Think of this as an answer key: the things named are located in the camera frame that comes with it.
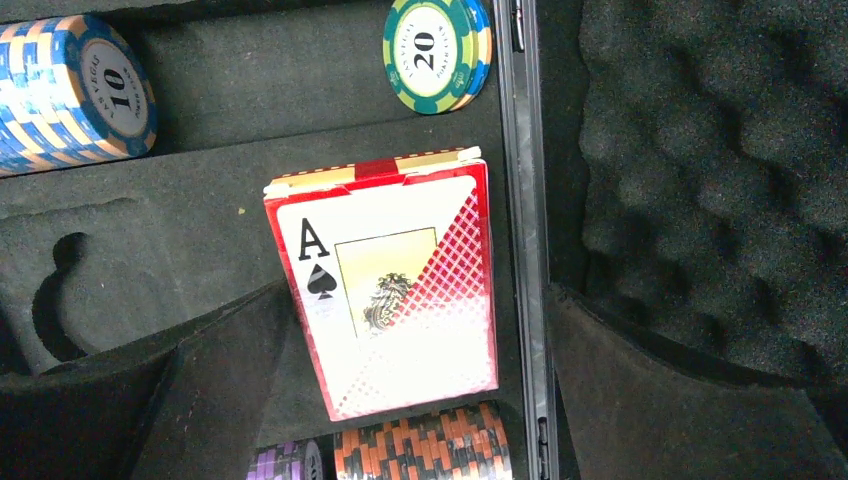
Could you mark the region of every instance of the number 20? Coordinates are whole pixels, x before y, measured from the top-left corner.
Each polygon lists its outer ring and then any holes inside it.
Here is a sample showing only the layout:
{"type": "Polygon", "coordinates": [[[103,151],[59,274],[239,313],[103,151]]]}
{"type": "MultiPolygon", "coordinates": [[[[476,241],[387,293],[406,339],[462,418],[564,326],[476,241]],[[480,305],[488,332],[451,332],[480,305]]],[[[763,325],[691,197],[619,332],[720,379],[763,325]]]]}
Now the number 20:
{"type": "MultiPolygon", "coordinates": [[[[418,49],[419,52],[429,52],[436,45],[436,41],[433,39],[433,36],[427,32],[421,32],[415,36],[415,40],[412,42],[415,45],[415,48],[418,49]]],[[[426,56],[417,53],[415,54],[415,68],[420,68],[418,66],[418,62],[424,62],[430,70],[433,69],[433,54],[427,54],[426,56]]]]}

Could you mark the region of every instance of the red border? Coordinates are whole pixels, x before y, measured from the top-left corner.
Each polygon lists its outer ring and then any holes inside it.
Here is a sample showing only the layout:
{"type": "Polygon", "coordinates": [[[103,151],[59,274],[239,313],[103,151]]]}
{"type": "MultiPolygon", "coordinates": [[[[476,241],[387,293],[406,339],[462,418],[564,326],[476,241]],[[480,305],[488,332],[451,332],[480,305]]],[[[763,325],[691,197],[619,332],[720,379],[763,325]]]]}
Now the red border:
{"type": "MultiPolygon", "coordinates": [[[[455,150],[445,150],[436,153],[444,153],[455,150]]],[[[374,164],[375,162],[386,162],[387,160],[396,160],[398,158],[409,158],[414,157],[416,155],[409,155],[407,157],[393,157],[391,159],[380,159],[375,160],[373,162],[368,162],[368,164],[374,164]]],[[[352,190],[358,190],[361,188],[370,188],[375,186],[382,186],[387,184],[397,184],[401,183],[403,185],[416,185],[420,183],[426,182],[434,182],[438,180],[444,180],[448,178],[460,177],[460,176],[470,176],[474,178],[476,182],[477,189],[477,201],[478,201],[478,209],[480,215],[480,239],[482,244],[482,260],[483,260],[483,268],[485,269],[486,275],[483,285],[484,294],[489,299],[489,322],[491,324],[489,329],[489,354],[491,358],[494,360],[494,382],[488,385],[488,388],[485,388],[481,391],[486,390],[494,390],[498,388],[499,385],[499,368],[498,368],[498,352],[497,352],[497,325],[496,318],[494,315],[494,295],[493,295],[493,265],[492,265],[492,244],[490,238],[490,210],[489,210],[489,178],[488,178],[488,166],[485,162],[481,161],[480,163],[475,163],[472,165],[464,165],[455,168],[449,168],[446,170],[436,171],[426,175],[399,175],[399,174],[388,174],[378,175],[376,177],[365,177],[362,179],[357,179],[353,182],[350,182],[345,185],[340,185],[338,187],[328,189],[328,190],[320,190],[320,191],[312,191],[297,195],[292,195],[284,198],[275,198],[266,200],[265,203],[265,211],[268,216],[268,222],[271,226],[271,232],[274,235],[274,239],[277,242],[277,250],[280,255],[280,261],[282,262],[283,269],[285,271],[286,278],[289,282],[289,287],[292,292],[292,296],[294,298],[297,315],[299,319],[299,323],[303,328],[304,336],[306,337],[306,342],[309,347],[309,356],[312,360],[312,364],[315,368],[315,373],[318,377],[318,383],[321,387],[321,394],[324,398],[324,405],[327,409],[327,413],[329,414],[331,421],[340,421],[345,420],[349,417],[340,417],[335,413],[335,409],[333,408],[332,399],[330,398],[329,391],[327,389],[326,379],[324,377],[324,371],[321,367],[321,359],[318,352],[315,349],[315,343],[312,337],[312,332],[309,328],[309,322],[306,317],[306,311],[303,306],[303,301],[300,298],[300,289],[297,285],[297,279],[294,277],[293,269],[291,262],[289,260],[289,256],[287,254],[287,249],[285,242],[283,241],[282,232],[280,231],[280,224],[277,221],[277,210],[284,205],[291,205],[294,203],[303,203],[314,200],[320,200],[325,198],[334,198],[340,197],[344,195],[350,195],[352,190]]]]}

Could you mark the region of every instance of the stack of blue poker chips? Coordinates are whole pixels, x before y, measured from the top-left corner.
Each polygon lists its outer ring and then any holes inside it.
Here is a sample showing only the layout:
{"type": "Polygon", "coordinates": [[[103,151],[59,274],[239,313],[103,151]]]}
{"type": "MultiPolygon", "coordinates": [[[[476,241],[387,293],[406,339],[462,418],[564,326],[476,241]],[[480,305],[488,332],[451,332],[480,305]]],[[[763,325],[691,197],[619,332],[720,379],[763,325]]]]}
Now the stack of blue poker chips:
{"type": "Polygon", "coordinates": [[[150,82],[109,25],[0,26],[0,177],[139,157],[156,129],[150,82]]]}

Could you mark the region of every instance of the poker chip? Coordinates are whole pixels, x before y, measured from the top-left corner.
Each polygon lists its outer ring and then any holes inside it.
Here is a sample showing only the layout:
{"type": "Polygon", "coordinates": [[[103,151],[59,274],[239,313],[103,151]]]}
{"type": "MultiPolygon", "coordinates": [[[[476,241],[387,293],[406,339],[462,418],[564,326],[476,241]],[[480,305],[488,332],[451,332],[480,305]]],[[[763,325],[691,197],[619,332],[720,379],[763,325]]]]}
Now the poker chip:
{"type": "Polygon", "coordinates": [[[339,480],[512,479],[493,403],[443,410],[335,435],[339,480]]]}
{"type": "Polygon", "coordinates": [[[156,139],[150,82],[90,15],[0,26],[0,176],[139,157],[156,139]]]}
{"type": "Polygon", "coordinates": [[[489,76],[489,67],[492,64],[492,51],[494,49],[494,37],[489,23],[489,14],[481,0],[465,0],[474,18],[474,37],[477,43],[477,64],[474,66],[471,84],[465,96],[451,107],[451,111],[459,110],[474,100],[483,90],[486,78],[489,76]]]}
{"type": "Polygon", "coordinates": [[[476,21],[465,0],[395,0],[383,63],[400,100],[425,115],[449,111],[474,80],[476,21]]]}
{"type": "Polygon", "coordinates": [[[321,451],[314,440],[287,442],[259,449],[247,480],[324,480],[321,451]]]}

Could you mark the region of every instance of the red checkered pattern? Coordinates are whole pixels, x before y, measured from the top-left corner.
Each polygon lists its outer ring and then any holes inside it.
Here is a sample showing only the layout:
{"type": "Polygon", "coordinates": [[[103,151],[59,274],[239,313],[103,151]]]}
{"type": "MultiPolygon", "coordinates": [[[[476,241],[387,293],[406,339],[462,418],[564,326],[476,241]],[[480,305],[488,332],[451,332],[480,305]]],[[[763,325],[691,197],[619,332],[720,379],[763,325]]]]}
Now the red checkered pattern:
{"type": "Polygon", "coordinates": [[[339,419],[497,387],[477,192],[472,191],[395,315],[369,340],[339,419]]]}

